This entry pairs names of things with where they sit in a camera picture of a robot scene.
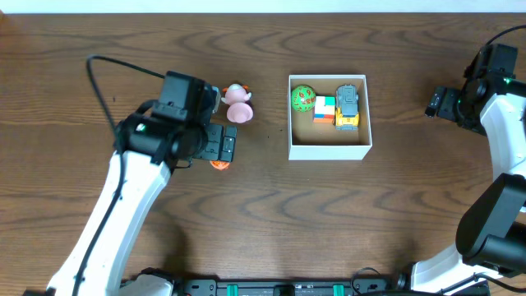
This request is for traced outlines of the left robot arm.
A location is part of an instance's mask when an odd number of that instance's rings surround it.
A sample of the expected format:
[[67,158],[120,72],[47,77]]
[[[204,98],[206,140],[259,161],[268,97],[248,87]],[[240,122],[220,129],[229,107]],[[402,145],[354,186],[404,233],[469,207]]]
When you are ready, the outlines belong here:
[[145,218],[176,169],[193,160],[233,159],[236,129],[210,120],[218,87],[167,72],[158,99],[144,102],[117,127],[104,188],[72,253],[43,295],[175,295],[161,271],[123,273]]

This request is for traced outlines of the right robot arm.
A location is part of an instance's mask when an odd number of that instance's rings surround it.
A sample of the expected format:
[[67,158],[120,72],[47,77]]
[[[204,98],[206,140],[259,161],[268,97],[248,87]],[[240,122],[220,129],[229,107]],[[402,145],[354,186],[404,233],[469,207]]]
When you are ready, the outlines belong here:
[[461,218],[453,245],[412,264],[393,286],[411,294],[469,295],[482,282],[522,294],[501,278],[525,272],[525,84],[515,47],[487,42],[464,70],[459,90],[438,87],[425,114],[488,139],[492,184]]

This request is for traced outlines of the multicolour puzzle cube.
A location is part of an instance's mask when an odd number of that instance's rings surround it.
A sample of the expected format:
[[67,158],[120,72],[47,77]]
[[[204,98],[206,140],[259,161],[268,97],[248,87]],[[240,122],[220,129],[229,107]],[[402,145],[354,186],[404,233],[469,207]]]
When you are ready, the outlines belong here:
[[335,120],[336,100],[333,96],[317,96],[313,109],[314,123],[330,123]]

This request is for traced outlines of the orange round toy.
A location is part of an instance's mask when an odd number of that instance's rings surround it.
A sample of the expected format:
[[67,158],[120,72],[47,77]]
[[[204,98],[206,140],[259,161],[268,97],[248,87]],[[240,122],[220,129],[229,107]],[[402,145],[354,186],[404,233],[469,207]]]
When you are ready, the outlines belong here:
[[220,170],[220,171],[227,169],[230,165],[229,162],[220,161],[220,160],[211,160],[210,164],[212,165],[213,168]]

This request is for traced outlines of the green ball with red numbers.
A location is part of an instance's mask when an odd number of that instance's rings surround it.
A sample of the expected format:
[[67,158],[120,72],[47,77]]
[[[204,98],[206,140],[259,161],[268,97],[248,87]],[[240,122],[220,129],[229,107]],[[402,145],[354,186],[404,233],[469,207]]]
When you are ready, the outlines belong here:
[[307,112],[316,104],[316,92],[307,85],[300,85],[291,91],[291,106],[294,111]]

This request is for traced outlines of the yellow grey toy truck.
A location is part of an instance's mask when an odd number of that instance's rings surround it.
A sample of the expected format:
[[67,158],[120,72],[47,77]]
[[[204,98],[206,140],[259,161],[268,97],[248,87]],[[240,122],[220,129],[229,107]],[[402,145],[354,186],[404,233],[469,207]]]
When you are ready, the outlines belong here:
[[359,125],[358,92],[353,85],[336,90],[335,127],[342,131],[357,131]]

